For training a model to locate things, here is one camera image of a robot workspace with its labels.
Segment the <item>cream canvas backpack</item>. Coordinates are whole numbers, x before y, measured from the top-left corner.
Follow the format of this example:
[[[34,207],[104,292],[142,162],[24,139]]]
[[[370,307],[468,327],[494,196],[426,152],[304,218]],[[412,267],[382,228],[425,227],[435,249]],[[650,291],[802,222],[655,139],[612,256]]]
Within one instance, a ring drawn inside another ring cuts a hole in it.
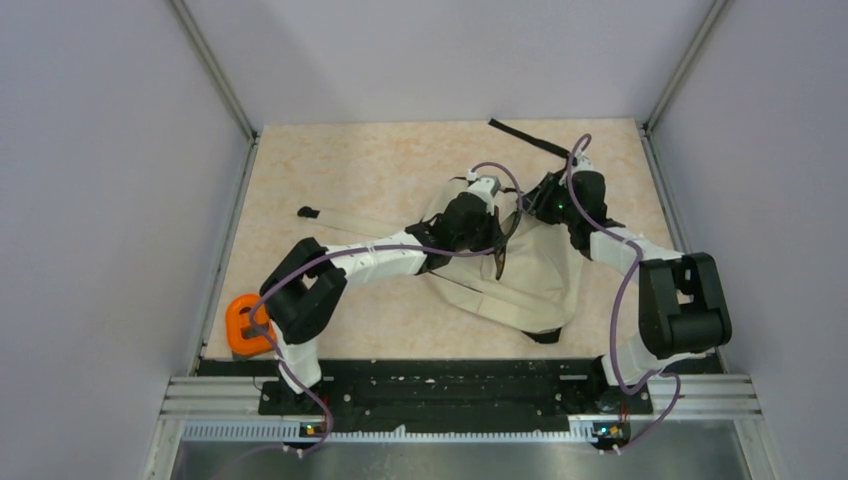
[[[430,274],[429,282],[457,308],[517,329],[538,344],[555,344],[577,310],[584,263],[579,250],[587,240],[577,228],[532,217],[531,190],[523,192],[520,207],[511,187],[495,197],[507,240],[503,262],[492,255],[457,258]]]

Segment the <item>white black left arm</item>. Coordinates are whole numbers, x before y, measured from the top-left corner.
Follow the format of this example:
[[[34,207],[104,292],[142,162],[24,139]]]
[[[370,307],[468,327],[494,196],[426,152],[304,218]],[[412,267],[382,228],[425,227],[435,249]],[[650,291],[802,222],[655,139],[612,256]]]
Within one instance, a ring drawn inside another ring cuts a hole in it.
[[[324,246],[313,237],[299,241],[262,284],[254,308],[268,316],[277,335],[283,401],[302,414],[319,404],[316,340],[345,291],[430,273],[454,258],[492,254],[505,241],[494,192],[473,188],[442,212],[385,238],[348,246]]]

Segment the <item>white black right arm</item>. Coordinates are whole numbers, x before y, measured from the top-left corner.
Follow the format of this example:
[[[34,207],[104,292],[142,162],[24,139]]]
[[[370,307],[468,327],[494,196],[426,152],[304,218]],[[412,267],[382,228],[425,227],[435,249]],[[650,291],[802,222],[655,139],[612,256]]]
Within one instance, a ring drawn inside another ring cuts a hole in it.
[[[586,259],[623,276],[610,330],[617,330],[619,304],[630,284],[638,293],[638,331],[613,344],[598,360],[597,378],[586,385],[589,404],[612,412],[628,394],[668,365],[727,344],[732,322],[715,259],[660,247],[608,215],[602,174],[583,170],[549,172],[532,189],[527,213],[563,225],[572,247]]]

